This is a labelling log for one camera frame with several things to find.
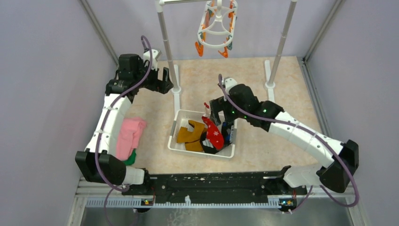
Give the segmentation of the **mustard yellow sock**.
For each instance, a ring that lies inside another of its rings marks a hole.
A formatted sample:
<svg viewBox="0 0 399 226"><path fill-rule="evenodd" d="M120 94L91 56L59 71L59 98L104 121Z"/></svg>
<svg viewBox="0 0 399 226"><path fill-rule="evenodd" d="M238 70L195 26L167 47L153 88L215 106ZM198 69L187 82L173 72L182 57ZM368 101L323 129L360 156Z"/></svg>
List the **mustard yellow sock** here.
<svg viewBox="0 0 399 226"><path fill-rule="evenodd" d="M201 142L199 140L194 142L187 142L184 144L186 151L204 152Z"/></svg>
<svg viewBox="0 0 399 226"><path fill-rule="evenodd" d="M186 127L181 127L177 134L177 143L192 143L200 140L200 137L203 133L207 132L207 127L205 124L188 120L189 125L192 128L192 131L189 131Z"/></svg>

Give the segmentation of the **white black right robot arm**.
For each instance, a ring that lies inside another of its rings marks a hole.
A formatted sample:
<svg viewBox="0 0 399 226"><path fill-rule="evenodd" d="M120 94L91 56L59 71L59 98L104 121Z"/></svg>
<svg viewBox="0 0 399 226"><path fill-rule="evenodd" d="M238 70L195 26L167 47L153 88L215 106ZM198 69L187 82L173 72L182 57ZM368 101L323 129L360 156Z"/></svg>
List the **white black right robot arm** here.
<svg viewBox="0 0 399 226"><path fill-rule="evenodd" d="M290 167L276 181L282 194L299 186L323 186L336 193L345 192L359 166L359 146L348 140L332 139L304 125L273 101L259 101L251 88L244 84L233 85L222 96L209 101L210 119L216 124L238 118L250 125L280 136L293 143L317 160L317 164Z"/></svg>

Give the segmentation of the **black sock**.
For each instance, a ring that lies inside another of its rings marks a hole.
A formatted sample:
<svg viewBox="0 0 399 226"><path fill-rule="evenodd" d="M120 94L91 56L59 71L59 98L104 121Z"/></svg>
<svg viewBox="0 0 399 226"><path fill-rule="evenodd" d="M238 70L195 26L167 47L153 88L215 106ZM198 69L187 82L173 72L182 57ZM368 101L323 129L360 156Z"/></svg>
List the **black sock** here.
<svg viewBox="0 0 399 226"><path fill-rule="evenodd" d="M220 139L218 140L213 140L211 142L208 138L207 135L210 134L210 132L203 132L200 137L200 144L202 147L202 150L205 153L209 154L217 154L221 150L227 148L232 144L232 135L234 131L234 123L227 123L223 122L221 126L218 127L218 135L217 137L222 136L223 139L223 146L220 144Z"/></svg>

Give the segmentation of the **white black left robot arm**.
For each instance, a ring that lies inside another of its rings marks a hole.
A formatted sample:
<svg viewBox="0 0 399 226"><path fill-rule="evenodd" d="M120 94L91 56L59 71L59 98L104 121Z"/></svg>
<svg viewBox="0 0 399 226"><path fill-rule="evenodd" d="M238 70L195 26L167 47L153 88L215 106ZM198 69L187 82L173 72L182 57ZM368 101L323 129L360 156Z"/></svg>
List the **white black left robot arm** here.
<svg viewBox="0 0 399 226"><path fill-rule="evenodd" d="M163 68L158 79L160 51L145 51L143 56L122 54L115 77L105 87L104 105L93 136L84 151L75 155L83 177L89 182L109 183L114 186L133 185L139 194L150 191L151 182L145 171L126 166L116 158L117 137L127 110L140 88L166 94L173 88L169 69Z"/></svg>

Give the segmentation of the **white plastic clip hanger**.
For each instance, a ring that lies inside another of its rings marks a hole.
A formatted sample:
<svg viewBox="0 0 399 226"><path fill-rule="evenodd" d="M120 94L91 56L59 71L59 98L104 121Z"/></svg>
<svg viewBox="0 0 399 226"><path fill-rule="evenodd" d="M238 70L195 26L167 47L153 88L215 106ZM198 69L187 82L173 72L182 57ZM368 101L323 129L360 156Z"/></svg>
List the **white plastic clip hanger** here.
<svg viewBox="0 0 399 226"><path fill-rule="evenodd" d="M232 50L237 11L238 3L235 0L230 0L229 6L225 6L221 0L207 1L197 31L197 41L204 48L217 49L221 55L226 55Z"/></svg>

